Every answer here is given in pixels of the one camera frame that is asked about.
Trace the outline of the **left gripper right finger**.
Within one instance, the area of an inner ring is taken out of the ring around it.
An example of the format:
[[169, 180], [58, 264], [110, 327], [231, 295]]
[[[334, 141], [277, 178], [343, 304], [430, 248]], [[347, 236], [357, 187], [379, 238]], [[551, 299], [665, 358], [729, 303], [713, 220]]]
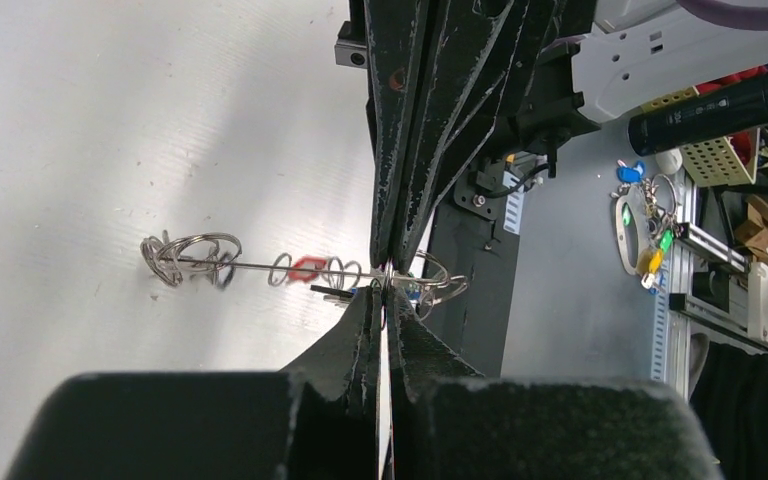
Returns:
[[479, 375], [385, 303], [392, 428], [389, 479], [718, 479], [685, 401], [659, 382]]

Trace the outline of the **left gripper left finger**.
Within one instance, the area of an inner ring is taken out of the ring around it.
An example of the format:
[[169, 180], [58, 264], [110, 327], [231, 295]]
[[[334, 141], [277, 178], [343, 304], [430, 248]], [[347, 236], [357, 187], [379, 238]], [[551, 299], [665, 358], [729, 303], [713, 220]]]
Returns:
[[378, 479], [377, 330], [362, 288], [278, 371], [98, 372], [42, 404], [11, 479]]

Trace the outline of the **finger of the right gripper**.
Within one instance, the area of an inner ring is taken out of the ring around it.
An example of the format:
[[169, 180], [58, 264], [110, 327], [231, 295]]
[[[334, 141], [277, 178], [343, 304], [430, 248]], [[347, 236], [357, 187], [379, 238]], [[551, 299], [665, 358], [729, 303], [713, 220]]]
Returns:
[[430, 1], [366, 1], [368, 120], [375, 176], [370, 260], [407, 269], [418, 250], [431, 185], [421, 144]]
[[558, 34], [557, 1], [393, 4], [393, 267], [406, 271], [433, 208], [522, 99]]

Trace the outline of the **key with black tag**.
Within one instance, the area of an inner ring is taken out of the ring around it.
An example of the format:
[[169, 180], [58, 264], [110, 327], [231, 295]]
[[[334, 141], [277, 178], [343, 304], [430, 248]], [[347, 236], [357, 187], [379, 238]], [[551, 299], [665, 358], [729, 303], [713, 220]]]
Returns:
[[311, 285], [310, 290], [320, 294], [325, 301], [339, 306], [349, 305], [356, 292], [356, 290], [341, 290], [323, 285]]

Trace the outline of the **large metal keyring disc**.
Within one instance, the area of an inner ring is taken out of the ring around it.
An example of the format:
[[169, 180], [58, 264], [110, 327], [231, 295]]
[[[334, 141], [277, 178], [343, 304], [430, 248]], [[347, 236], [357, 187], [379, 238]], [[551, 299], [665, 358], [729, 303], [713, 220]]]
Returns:
[[224, 291], [241, 271], [263, 273], [268, 286], [279, 288], [294, 284], [323, 285], [341, 290], [356, 290], [362, 287], [385, 289], [394, 287], [405, 296], [399, 280], [405, 277], [423, 278], [427, 281], [426, 295], [419, 301], [408, 304], [417, 311], [420, 320], [425, 320], [438, 305], [447, 302], [469, 287], [465, 275], [454, 274], [436, 257], [422, 250], [417, 257], [427, 268], [420, 276], [408, 271], [366, 268], [356, 260], [345, 261], [334, 255], [310, 255], [325, 257], [326, 268], [320, 276], [309, 283], [292, 282], [287, 278], [290, 266], [298, 259], [288, 252], [280, 253], [272, 262], [244, 262], [243, 245], [234, 235], [221, 232], [196, 234], [173, 239], [164, 231], [161, 236], [148, 236], [139, 244], [140, 255], [152, 274], [168, 287], [177, 288], [186, 281], [203, 279], [214, 288]]

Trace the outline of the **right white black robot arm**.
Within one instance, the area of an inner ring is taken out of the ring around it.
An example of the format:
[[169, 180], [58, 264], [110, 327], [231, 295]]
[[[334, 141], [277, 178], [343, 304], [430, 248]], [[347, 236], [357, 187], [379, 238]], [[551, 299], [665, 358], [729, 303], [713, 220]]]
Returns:
[[596, 31], [595, 1], [357, 1], [375, 164], [370, 261], [409, 268], [492, 138], [550, 149], [664, 94], [768, 62], [768, 1], [666, 1]]

